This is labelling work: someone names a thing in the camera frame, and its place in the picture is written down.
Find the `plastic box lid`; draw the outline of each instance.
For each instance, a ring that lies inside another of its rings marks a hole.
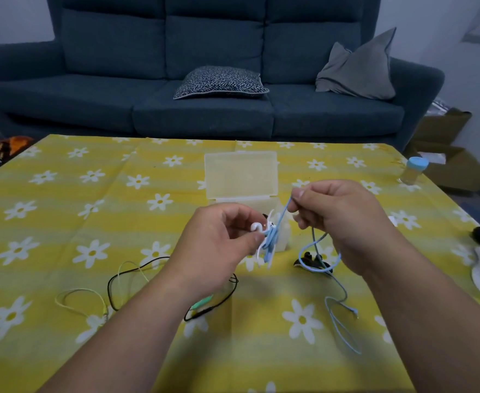
[[[278,194],[278,164],[274,151],[207,153],[204,162],[209,200]]]

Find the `open plastic container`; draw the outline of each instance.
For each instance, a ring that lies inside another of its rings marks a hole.
[[[283,211],[278,195],[278,164],[274,151],[208,153],[204,156],[208,200],[241,203],[263,214],[274,210],[275,223]],[[289,218],[280,225],[276,252],[284,251],[291,236]]]

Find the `hand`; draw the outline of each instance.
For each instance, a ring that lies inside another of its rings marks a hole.
[[[329,180],[293,189],[290,212],[303,230],[310,226],[333,238],[342,261],[358,275],[387,257],[392,246],[411,245],[380,203],[354,181]]]
[[[250,231],[254,222],[264,225],[267,220],[243,204],[222,203],[197,209],[163,274],[176,276],[192,304],[216,292],[240,261],[262,243],[264,235]]]

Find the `jar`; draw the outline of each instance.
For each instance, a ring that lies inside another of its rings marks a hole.
[[[427,168],[429,161],[422,157],[411,157],[407,160],[406,169],[400,181],[406,185],[414,185],[420,174]]]

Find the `pillow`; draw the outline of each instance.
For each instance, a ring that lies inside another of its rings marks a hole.
[[[316,91],[369,99],[394,98],[396,92],[389,77],[389,52],[396,30],[382,33],[355,52],[335,43],[329,62],[316,76]]]
[[[202,66],[185,76],[173,99],[207,94],[258,97],[268,92],[259,73],[237,67]]]

